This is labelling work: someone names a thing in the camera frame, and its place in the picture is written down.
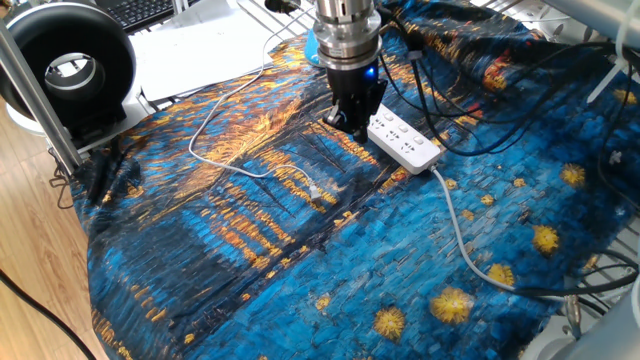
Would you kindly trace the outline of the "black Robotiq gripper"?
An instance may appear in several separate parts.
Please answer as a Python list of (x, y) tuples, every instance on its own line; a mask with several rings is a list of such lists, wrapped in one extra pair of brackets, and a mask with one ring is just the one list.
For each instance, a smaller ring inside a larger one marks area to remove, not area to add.
[(379, 60), (352, 70), (328, 69), (327, 77), (334, 104), (323, 122), (331, 127), (349, 123), (352, 139), (367, 143), (369, 119), (377, 112), (388, 84), (380, 78)]

